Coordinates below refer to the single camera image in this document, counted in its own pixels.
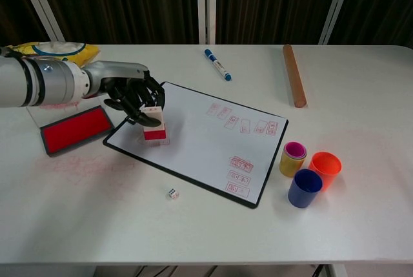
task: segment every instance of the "red ink pad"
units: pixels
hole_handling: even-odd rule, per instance
[[[49,156],[80,147],[114,128],[102,106],[97,106],[40,128]]]

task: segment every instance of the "white block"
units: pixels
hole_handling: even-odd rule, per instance
[[[165,123],[163,121],[163,114],[162,114],[162,107],[161,106],[155,106],[155,107],[144,107],[141,109],[141,112],[146,114],[148,117],[155,118],[160,120],[161,125],[158,127],[143,127],[144,132],[150,132],[153,130],[164,130],[165,129]]]

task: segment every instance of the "wooden stick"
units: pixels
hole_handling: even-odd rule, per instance
[[[290,86],[292,91],[292,97],[294,98],[294,105],[297,108],[304,107],[307,104],[305,98],[303,84],[299,76],[298,67],[292,47],[290,45],[283,46],[283,53],[285,59],[285,66],[287,67],[288,78],[290,80]]]

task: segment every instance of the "white dice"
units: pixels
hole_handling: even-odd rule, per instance
[[[168,195],[170,198],[172,198],[173,200],[177,199],[179,196],[178,191],[176,191],[175,189],[170,189],[170,191],[168,192]]]

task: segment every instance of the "blue marker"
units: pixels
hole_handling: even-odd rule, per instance
[[[231,74],[225,70],[224,66],[222,66],[222,64],[212,54],[211,50],[206,49],[205,50],[205,55],[206,55],[207,58],[209,58],[212,61],[212,64],[214,64],[215,68],[224,77],[224,79],[227,80],[227,81],[231,81],[231,79],[232,79]]]

